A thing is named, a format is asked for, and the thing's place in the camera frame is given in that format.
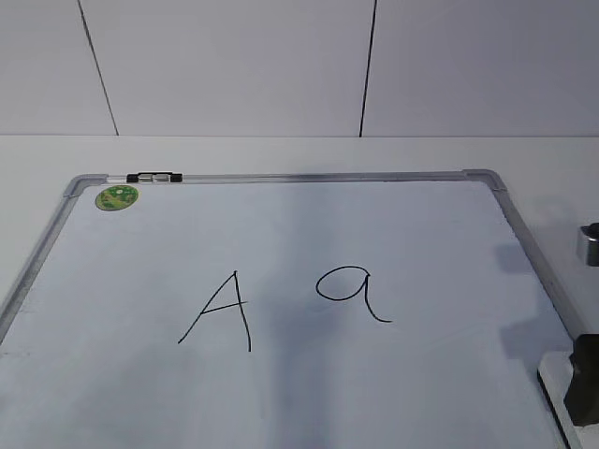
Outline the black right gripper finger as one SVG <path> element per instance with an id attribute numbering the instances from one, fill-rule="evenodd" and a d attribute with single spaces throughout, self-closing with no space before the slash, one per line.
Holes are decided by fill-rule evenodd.
<path id="1" fill-rule="evenodd" d="M 598 335 L 581 334 L 569 355 L 573 374 L 563 403 L 574 426 L 598 423 Z"/>

